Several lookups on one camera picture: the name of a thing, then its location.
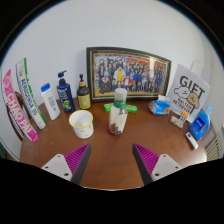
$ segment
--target picture frame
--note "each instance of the picture frame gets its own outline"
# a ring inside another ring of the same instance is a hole
[[[166,95],[171,61],[151,53],[116,47],[88,47],[87,81],[92,102],[113,101],[116,88],[127,100],[156,100]]]

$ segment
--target bottle cap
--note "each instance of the bottle cap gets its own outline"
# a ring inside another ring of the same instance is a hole
[[[48,89],[50,89],[50,83],[46,83],[45,85],[43,85],[41,87],[41,92],[45,92],[47,91]]]
[[[82,78],[83,78],[83,74],[80,74],[79,75],[79,77],[80,77],[80,81],[79,81],[79,86],[86,86],[86,82],[85,82],[85,80],[82,80]]]
[[[65,71],[63,71],[63,72],[59,72],[59,73],[58,73],[58,78],[63,77],[65,72],[67,72],[67,70],[65,70]]]
[[[127,94],[128,94],[128,92],[126,89],[117,88],[117,89],[115,89],[114,97],[117,100],[125,100],[127,97]]]

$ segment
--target blue bottle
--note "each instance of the blue bottle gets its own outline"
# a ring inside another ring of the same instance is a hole
[[[59,85],[57,86],[58,96],[61,100],[62,107],[66,113],[72,113],[75,111],[75,106],[72,99],[70,84],[65,82],[65,79],[62,78],[64,76],[64,72],[58,73]]]
[[[211,106],[208,104],[206,110],[201,110],[198,116],[190,125],[190,130],[197,140],[200,140],[210,127]]]

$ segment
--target black frame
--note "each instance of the black frame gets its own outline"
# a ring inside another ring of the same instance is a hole
[[[129,94],[127,96],[127,100],[155,100],[158,99],[158,95],[166,95],[167,87],[170,79],[170,71],[171,71],[171,61],[143,51],[127,49],[127,48],[117,48],[117,47],[88,47],[86,48],[86,56],[87,56],[87,79],[88,79],[88,87],[90,89],[90,98],[92,102],[109,102],[114,99],[114,92],[110,92],[110,95],[102,95],[96,92],[95,87],[95,56],[96,54],[110,54],[111,55],[125,55],[131,56],[133,58],[139,58],[140,60],[149,60],[150,57],[156,58],[157,62],[163,64],[166,67],[165,74],[165,83],[164,88],[162,90],[162,94],[160,93],[151,93],[151,94]]]

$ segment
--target white bottle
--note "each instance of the white bottle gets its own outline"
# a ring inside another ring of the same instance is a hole
[[[47,108],[51,120],[55,120],[60,115],[61,111],[58,108],[57,101],[52,89],[50,88],[49,83],[46,83],[41,87],[41,96],[44,99],[44,104]]]
[[[127,90],[117,88],[114,93],[114,104],[110,108],[109,128],[111,133],[117,135],[123,133],[128,116],[126,108]]]

